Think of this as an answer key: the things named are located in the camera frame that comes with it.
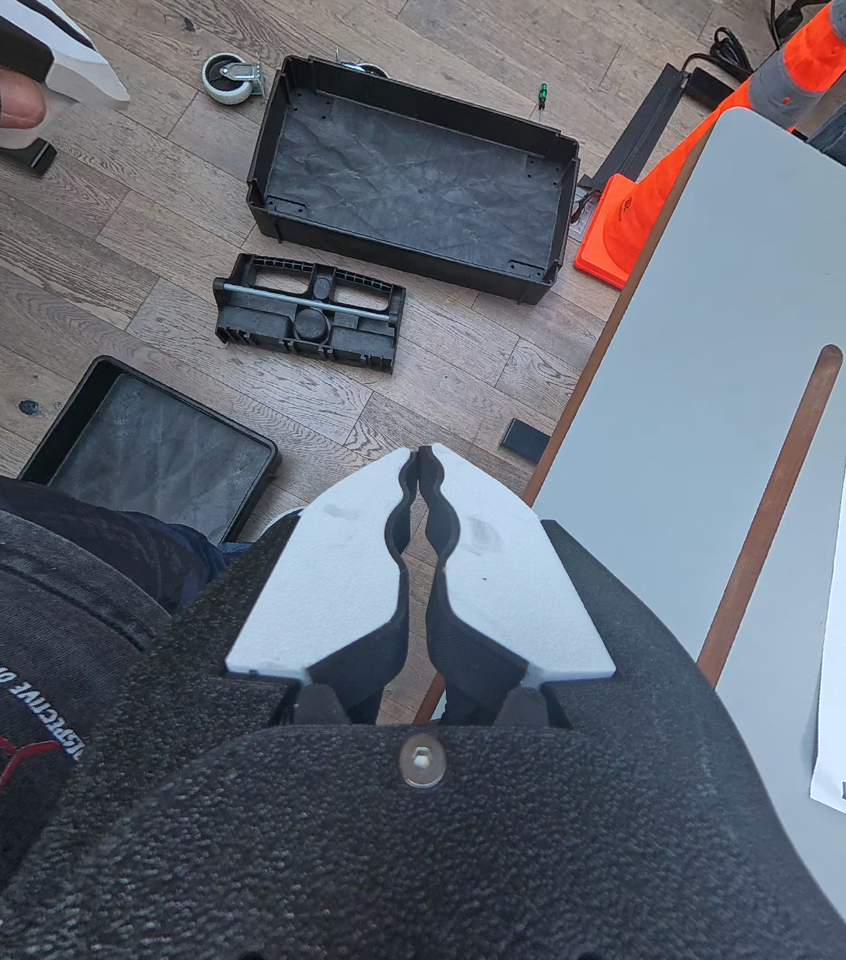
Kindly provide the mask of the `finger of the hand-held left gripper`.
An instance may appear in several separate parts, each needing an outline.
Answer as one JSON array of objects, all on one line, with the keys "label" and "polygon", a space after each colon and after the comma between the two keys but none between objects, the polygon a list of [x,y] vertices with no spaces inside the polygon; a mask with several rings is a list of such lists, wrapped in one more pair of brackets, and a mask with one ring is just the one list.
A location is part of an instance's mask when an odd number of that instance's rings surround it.
[{"label": "finger of the hand-held left gripper", "polygon": [[24,1],[25,47],[41,61],[103,61],[89,35],[61,7],[50,1]]},{"label": "finger of the hand-held left gripper", "polygon": [[30,39],[24,31],[24,2],[0,1],[0,17],[21,31],[20,39],[9,41],[15,57],[13,69],[23,73],[54,93],[85,103],[128,103],[129,92],[108,60],[41,60],[32,57],[26,47]]}]

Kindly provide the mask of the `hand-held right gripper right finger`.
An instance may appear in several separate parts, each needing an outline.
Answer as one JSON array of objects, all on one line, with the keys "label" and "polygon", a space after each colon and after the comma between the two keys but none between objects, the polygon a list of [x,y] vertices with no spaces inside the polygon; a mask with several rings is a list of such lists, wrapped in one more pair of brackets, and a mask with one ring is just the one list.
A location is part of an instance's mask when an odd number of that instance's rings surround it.
[{"label": "hand-held right gripper right finger", "polygon": [[420,448],[436,554],[429,659],[445,725],[490,725],[510,693],[604,680],[616,665],[537,514],[441,443]]}]

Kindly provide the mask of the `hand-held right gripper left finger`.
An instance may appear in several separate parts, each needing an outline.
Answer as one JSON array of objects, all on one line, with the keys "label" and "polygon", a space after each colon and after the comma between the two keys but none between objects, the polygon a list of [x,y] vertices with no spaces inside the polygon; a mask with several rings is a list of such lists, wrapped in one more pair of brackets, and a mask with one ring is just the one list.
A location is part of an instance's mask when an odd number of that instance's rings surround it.
[{"label": "hand-held right gripper left finger", "polygon": [[373,723],[409,647],[417,452],[398,448],[297,511],[225,658],[231,675],[323,685],[355,723]]}]

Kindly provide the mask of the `deep black plastic tray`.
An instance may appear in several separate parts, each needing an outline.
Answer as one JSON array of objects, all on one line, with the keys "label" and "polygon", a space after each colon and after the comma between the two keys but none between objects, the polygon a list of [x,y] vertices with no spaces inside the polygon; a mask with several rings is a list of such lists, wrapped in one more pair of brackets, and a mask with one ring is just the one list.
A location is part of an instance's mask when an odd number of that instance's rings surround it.
[{"label": "deep black plastic tray", "polygon": [[579,162],[557,128],[289,55],[246,201],[278,241],[536,305],[563,264]]}]

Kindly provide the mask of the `grey desk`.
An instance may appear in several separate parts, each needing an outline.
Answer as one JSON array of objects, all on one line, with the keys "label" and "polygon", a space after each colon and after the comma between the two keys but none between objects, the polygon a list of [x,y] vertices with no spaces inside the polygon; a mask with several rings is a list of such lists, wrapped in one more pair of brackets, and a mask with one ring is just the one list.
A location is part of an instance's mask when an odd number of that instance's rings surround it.
[{"label": "grey desk", "polygon": [[717,122],[531,507],[616,663],[436,726],[439,958],[846,958],[814,800],[846,471],[846,168]]}]

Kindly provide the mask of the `small black plastic plate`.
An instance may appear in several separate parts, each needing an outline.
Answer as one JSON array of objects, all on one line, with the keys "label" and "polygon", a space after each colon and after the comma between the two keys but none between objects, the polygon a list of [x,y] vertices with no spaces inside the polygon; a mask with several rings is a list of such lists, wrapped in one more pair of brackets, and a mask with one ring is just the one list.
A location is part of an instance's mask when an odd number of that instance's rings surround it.
[{"label": "small black plastic plate", "polygon": [[506,426],[500,447],[533,464],[539,463],[551,436],[525,421],[514,417]]}]

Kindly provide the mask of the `person's navy pants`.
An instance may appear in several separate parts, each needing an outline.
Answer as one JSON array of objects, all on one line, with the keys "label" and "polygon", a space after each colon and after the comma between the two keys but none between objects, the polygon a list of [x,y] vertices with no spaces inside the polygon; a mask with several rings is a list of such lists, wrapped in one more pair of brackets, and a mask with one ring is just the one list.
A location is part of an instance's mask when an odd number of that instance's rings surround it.
[{"label": "person's navy pants", "polygon": [[0,510],[91,553],[175,614],[250,547],[214,545],[201,532],[138,511],[86,503],[64,491],[0,475]]}]

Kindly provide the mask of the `shallow black plastic tray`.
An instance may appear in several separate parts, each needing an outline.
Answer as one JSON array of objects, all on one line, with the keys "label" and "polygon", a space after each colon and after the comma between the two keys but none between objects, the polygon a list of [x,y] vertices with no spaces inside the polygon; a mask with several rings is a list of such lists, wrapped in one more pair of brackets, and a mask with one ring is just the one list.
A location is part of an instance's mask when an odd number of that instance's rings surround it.
[{"label": "shallow black plastic tray", "polygon": [[111,356],[88,367],[19,479],[234,543],[282,456],[266,438]]}]

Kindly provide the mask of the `floor power outlet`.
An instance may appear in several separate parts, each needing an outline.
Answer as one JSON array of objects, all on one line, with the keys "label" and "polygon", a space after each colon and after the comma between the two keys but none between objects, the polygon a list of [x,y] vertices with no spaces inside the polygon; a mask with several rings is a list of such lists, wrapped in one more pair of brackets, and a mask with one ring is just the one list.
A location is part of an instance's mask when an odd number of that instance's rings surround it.
[{"label": "floor power outlet", "polygon": [[602,198],[602,193],[603,187],[591,176],[584,174],[579,179],[573,196],[568,240],[577,244],[583,241],[592,216]]}]

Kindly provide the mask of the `orange traffic cone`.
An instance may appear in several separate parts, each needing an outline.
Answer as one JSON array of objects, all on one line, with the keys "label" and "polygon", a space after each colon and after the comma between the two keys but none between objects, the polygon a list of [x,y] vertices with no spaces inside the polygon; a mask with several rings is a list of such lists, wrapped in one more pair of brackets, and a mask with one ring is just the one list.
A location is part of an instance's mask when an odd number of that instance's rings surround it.
[{"label": "orange traffic cone", "polygon": [[826,4],[645,176],[613,175],[603,189],[575,269],[625,286],[692,150],[724,113],[746,109],[792,131],[846,72],[846,1]]}]

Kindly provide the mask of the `black metal rail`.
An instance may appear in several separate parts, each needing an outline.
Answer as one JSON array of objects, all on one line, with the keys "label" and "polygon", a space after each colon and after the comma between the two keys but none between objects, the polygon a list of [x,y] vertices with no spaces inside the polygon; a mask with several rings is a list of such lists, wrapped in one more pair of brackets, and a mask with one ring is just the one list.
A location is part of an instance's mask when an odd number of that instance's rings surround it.
[{"label": "black metal rail", "polygon": [[667,64],[663,68],[597,173],[580,177],[579,189],[603,190],[617,174],[638,181],[681,101],[687,78],[687,73],[676,66]]}]

